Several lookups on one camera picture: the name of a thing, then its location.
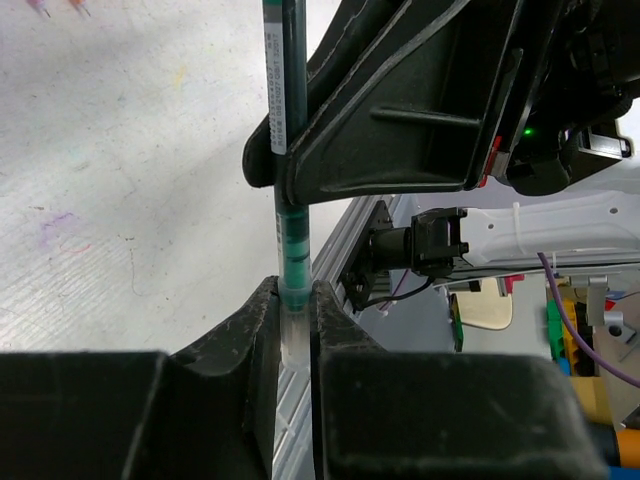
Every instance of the yellow part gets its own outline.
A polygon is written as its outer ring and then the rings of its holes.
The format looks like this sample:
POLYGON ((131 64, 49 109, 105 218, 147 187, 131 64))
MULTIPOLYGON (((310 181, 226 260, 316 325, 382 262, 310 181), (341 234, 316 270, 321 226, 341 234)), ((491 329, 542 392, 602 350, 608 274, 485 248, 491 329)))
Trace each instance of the yellow part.
MULTIPOLYGON (((578 316, 576 315, 576 306, 571 300, 567 300, 566 298, 562 300, 562 305, 564 306, 565 311, 567 312, 567 316, 569 317, 569 321, 573 328, 578 330, 578 316)), ((569 367, 571 368, 571 375, 578 375, 576 372, 576 365, 578 363, 578 351, 580 347, 577 342, 573 339, 567 327, 565 327, 564 323, 562 324, 562 337, 564 340, 564 351, 567 360, 569 360, 569 367)))
POLYGON ((602 377, 569 377, 589 421, 612 425, 609 399, 602 377))

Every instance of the black bracket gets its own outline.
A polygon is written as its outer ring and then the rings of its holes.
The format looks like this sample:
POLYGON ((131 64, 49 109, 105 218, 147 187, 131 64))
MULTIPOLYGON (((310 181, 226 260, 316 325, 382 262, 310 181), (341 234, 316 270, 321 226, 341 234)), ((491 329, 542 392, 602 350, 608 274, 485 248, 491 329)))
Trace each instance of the black bracket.
POLYGON ((310 314, 316 478, 607 478, 552 363, 387 352, 324 282, 310 314))
POLYGON ((369 249, 371 234, 374 231, 391 228, 393 228, 393 221, 389 216, 387 204, 380 200, 373 207, 373 211, 360 232, 340 274, 340 282, 344 286, 346 298, 355 309, 358 309, 358 305, 362 305, 369 299, 378 277, 369 249))
POLYGON ((469 244, 460 238, 460 220, 467 216, 463 208, 433 209, 411 219, 411 269, 435 278, 451 275, 456 266, 466 263, 469 244))
MULTIPOLYGON (((513 95, 513 50, 529 45, 511 45, 525 3, 342 2, 309 63, 311 118, 280 179, 289 201, 475 188, 513 95)), ((268 133, 265 119, 245 147, 253 186, 276 178, 268 133)))
POLYGON ((277 279, 191 345, 0 355, 0 477, 272 478, 277 279))

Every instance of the cable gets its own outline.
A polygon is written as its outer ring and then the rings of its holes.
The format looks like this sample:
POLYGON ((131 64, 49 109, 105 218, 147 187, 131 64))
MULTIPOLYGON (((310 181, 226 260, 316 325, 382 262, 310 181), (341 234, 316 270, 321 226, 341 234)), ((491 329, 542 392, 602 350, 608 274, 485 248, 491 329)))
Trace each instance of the cable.
POLYGON ((616 302, 618 302, 620 300, 624 300, 625 298, 633 297, 633 296, 638 295, 638 294, 640 294, 640 292, 633 292, 633 293, 629 293, 628 295, 623 295, 621 297, 615 298, 614 300, 616 302))
POLYGON ((569 316, 567 315, 567 311, 564 309, 564 305, 562 304, 562 296, 560 295, 560 290, 558 289, 558 285, 556 285, 555 278, 553 276, 553 270, 551 269, 551 265, 549 265, 549 260, 544 253, 538 253, 538 257, 542 262, 542 266, 544 267, 544 271, 547 275, 547 280, 549 280, 549 288, 551 289, 551 294, 553 295, 553 299, 556 301, 556 307, 560 312, 560 318, 562 318, 562 323, 567 327, 567 330, 576 341, 578 346, 582 349, 584 353, 586 353, 595 363, 597 363, 600 367, 607 370, 612 375, 618 377, 620 380, 627 382, 629 385, 633 385, 636 388, 640 388, 640 380, 633 378, 630 375, 627 375, 623 371, 617 369, 609 362, 607 362, 604 358, 598 355, 593 349, 587 345, 582 337, 576 332, 576 329, 573 328, 571 321, 569 320, 569 316))
MULTIPOLYGON (((396 285, 396 288, 393 290, 393 292, 391 292, 392 297, 398 295, 400 288, 402 288, 402 285, 404 284, 404 282, 407 280, 408 277, 409 277, 409 269, 406 269, 402 274, 402 277, 400 277, 400 280, 398 281, 398 285, 396 285)), ((378 310, 380 310, 381 312, 384 312, 387 308, 389 308, 389 306, 391 306, 391 303, 392 302, 385 302, 384 305, 382 305, 381 307, 378 307, 378 310)))
POLYGON ((431 285, 433 285, 434 282, 434 278, 427 278, 427 281, 424 282, 423 285, 419 286, 418 288, 416 288, 415 290, 411 290, 410 292, 407 293, 403 293, 402 295, 390 295, 387 297, 378 297, 378 298, 374 298, 372 300, 369 300, 368 302, 363 303, 362 305, 360 305, 360 310, 364 310, 365 308, 369 308, 373 305, 377 305, 378 303, 387 303, 387 302, 399 302, 400 300, 406 300, 407 298, 413 297, 414 295, 417 295, 420 292, 424 292, 427 288, 429 288, 431 285))

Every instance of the white floor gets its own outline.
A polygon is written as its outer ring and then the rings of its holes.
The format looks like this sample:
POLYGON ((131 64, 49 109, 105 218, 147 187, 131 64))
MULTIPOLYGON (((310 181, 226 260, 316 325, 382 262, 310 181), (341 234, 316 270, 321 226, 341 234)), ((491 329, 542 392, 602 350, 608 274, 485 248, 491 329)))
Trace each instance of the white floor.
MULTIPOLYGON (((337 0, 309 0, 316 45, 337 0)), ((259 0, 0 0, 0 348, 176 350, 277 271, 259 0)), ((312 210, 317 253, 346 202, 312 210)))

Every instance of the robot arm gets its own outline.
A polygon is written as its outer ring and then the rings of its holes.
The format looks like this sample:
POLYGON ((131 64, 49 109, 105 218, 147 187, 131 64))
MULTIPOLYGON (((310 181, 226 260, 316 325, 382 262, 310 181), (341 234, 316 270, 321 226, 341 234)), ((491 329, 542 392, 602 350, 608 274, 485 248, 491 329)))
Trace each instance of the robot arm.
POLYGON ((640 197, 620 192, 499 210, 467 209, 464 259, 474 267, 537 252, 640 250, 640 197))

